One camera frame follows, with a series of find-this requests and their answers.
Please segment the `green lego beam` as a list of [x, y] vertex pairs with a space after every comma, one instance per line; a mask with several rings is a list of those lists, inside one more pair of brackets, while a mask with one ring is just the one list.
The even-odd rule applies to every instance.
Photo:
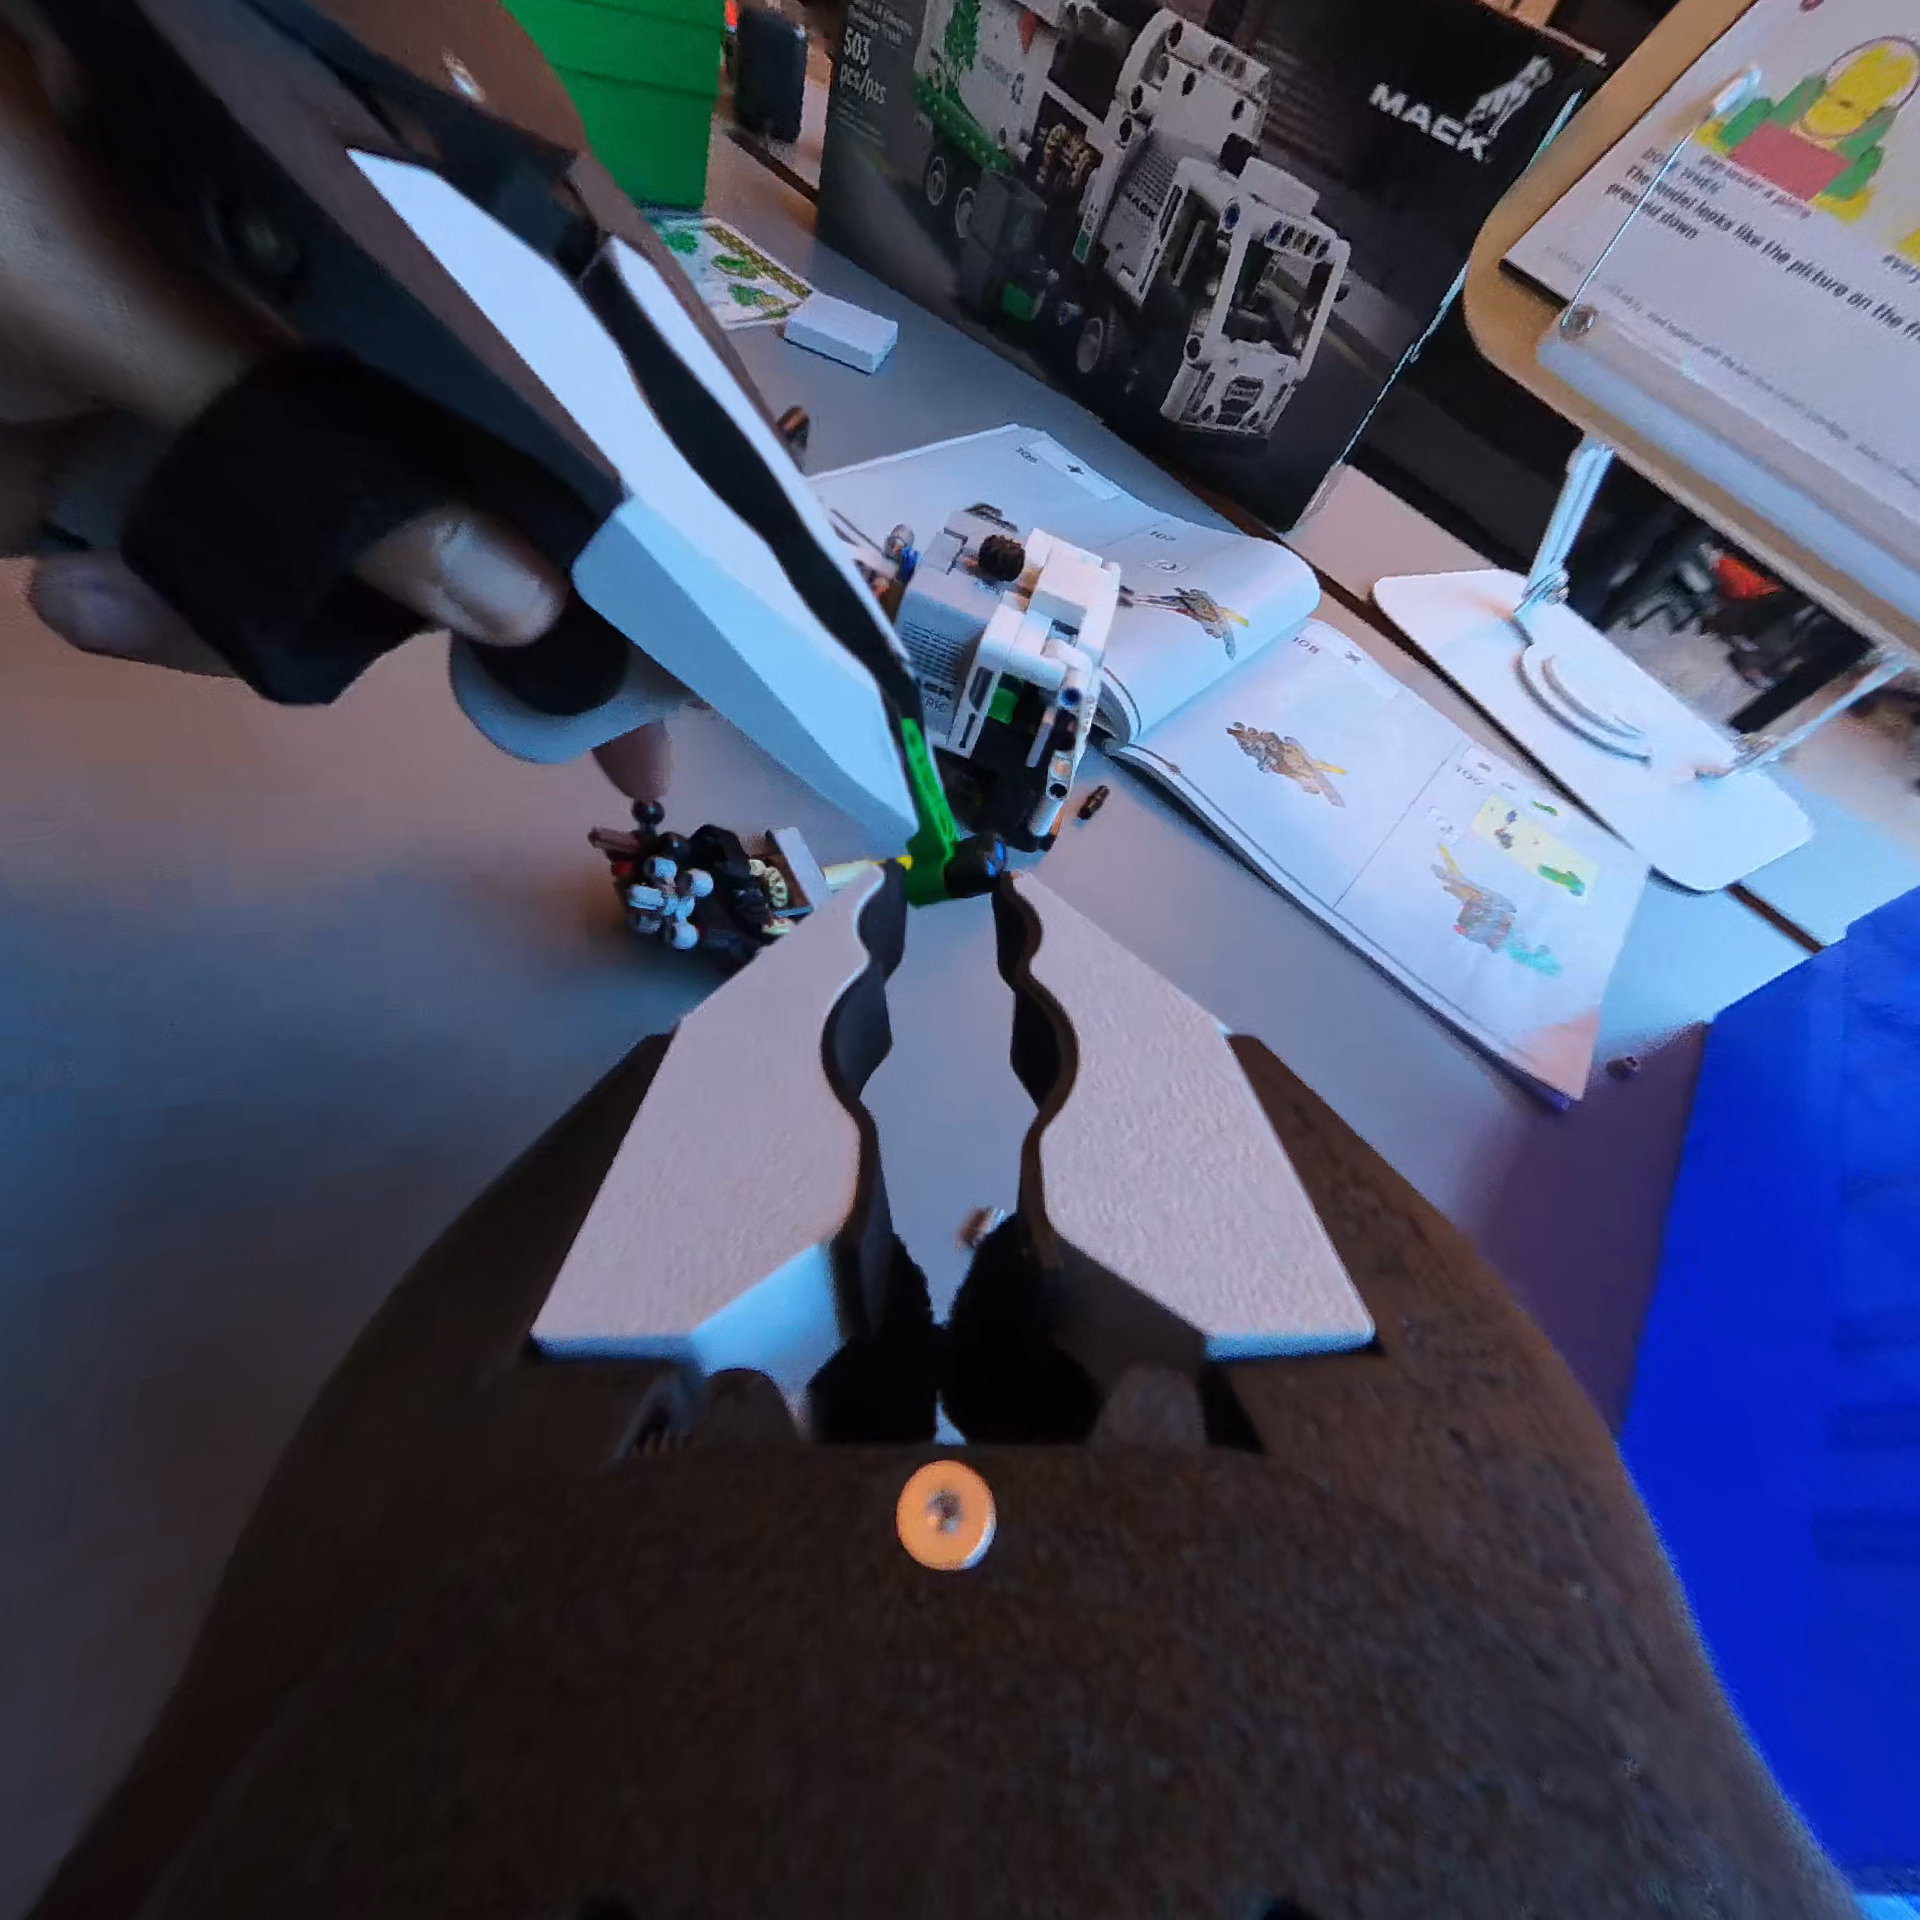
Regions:
[[907, 796], [914, 804], [914, 829], [898, 859], [906, 899], [914, 907], [937, 906], [955, 899], [949, 866], [962, 851], [962, 834], [922, 722], [901, 719], [897, 731]]

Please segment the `blue plastic bin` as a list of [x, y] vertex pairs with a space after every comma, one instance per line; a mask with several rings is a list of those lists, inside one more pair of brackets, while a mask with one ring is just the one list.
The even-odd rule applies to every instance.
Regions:
[[1918, 1882], [1918, 895], [1717, 1018], [1621, 1450], [1866, 1915]]

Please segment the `partly built lego truck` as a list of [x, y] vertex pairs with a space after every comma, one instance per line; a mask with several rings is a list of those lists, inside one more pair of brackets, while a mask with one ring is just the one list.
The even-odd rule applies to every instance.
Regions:
[[955, 818], [1051, 848], [1106, 687], [1119, 565], [978, 501], [922, 548], [890, 541], [897, 631]]

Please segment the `black lego set box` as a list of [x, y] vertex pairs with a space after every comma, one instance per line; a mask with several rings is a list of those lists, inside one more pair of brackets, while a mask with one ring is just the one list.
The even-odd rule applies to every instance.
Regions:
[[1603, 77], [1478, 3], [852, 3], [818, 232], [1281, 536]]

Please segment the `green bin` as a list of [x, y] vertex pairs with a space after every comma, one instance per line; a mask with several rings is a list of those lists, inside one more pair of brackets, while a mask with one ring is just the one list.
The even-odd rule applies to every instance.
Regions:
[[702, 209], [722, 82], [722, 3], [510, 3], [630, 201]]

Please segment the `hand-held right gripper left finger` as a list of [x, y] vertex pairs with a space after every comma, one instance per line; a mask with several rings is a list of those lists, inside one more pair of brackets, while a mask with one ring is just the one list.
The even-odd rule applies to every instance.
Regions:
[[535, 1314], [543, 1361], [802, 1396], [874, 1332], [897, 1234], [865, 1092], [902, 948], [902, 874], [862, 869], [679, 1021]]

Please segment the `small black lego assembly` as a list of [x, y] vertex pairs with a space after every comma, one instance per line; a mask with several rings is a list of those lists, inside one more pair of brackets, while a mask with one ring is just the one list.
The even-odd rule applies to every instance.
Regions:
[[831, 899], [831, 883], [799, 829], [733, 832], [706, 823], [671, 832], [653, 803], [630, 823], [594, 827], [615, 912], [634, 939], [735, 973], [777, 948]]

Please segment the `small white block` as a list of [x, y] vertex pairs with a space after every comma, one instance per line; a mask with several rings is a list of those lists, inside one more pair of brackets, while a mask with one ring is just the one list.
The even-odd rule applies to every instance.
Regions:
[[898, 345], [898, 323], [860, 304], [814, 293], [781, 323], [781, 339], [838, 369], [879, 372]]

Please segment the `printed instruction sheet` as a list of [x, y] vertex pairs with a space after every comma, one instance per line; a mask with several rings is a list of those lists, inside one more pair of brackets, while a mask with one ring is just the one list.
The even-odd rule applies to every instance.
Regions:
[[1572, 352], [1837, 516], [1916, 544], [1918, 4], [1765, 3], [1505, 266]]

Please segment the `green sticker sheet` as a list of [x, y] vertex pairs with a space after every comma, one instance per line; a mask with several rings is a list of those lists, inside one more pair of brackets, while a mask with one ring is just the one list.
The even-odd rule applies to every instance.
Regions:
[[804, 277], [705, 209], [647, 209], [645, 218], [722, 332], [777, 328], [814, 295]]

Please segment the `person's left hand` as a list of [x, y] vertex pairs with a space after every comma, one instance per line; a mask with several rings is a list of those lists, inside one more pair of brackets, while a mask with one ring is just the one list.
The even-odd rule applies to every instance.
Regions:
[[[113, 416], [179, 427], [250, 365], [252, 339], [145, 244], [132, 212], [71, 143], [55, 56], [27, 4], [4, 4], [3, 493], [4, 561], [29, 568], [44, 628], [86, 657], [203, 679], [230, 667], [113, 551], [42, 546], [58, 481]], [[561, 618], [562, 577], [515, 530], [434, 508], [354, 565], [430, 633], [517, 649]]]

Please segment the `lego instruction booklet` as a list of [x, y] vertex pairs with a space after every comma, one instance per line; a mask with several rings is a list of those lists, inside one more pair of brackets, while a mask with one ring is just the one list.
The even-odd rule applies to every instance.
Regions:
[[1103, 753], [1514, 1076], [1558, 1107], [1586, 1092], [1646, 863], [1325, 624], [1302, 561], [1148, 506], [1021, 426], [814, 488], [898, 592], [897, 528], [922, 548], [978, 501], [1115, 561]]

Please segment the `dark object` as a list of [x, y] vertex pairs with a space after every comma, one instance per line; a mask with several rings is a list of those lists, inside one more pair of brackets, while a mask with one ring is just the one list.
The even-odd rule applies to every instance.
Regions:
[[733, 120], [771, 143], [793, 147], [802, 137], [809, 31], [779, 3], [735, 4]]

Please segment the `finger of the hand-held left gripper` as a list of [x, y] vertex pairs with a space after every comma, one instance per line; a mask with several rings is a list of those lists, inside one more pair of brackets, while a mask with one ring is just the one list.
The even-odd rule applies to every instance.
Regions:
[[[569, 565], [569, 581], [636, 663], [621, 666], [604, 704], [543, 715], [506, 690], [476, 642], [455, 641], [449, 679], [471, 725], [523, 762], [575, 760], [650, 720], [652, 675], [662, 675], [842, 810], [868, 851], [906, 852], [914, 804], [898, 751], [901, 719], [806, 612], [757, 536], [675, 451], [578, 279], [426, 167], [365, 152], [354, 152], [351, 163], [620, 482], [617, 506]], [[748, 378], [653, 228], [641, 221], [636, 243], [611, 237], [665, 267], [679, 299], [714, 328]]]
[[767, 548], [806, 612], [875, 681], [897, 719], [923, 719], [906, 649], [857, 575], [729, 345], [647, 253], [605, 241], [578, 293], [620, 349], [675, 451]]

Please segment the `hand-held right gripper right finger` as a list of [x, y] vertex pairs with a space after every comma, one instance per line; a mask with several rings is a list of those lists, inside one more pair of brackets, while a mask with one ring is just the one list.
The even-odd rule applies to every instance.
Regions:
[[1038, 877], [994, 895], [1033, 1117], [1015, 1221], [1073, 1357], [1310, 1357], [1377, 1339], [1228, 1028]]

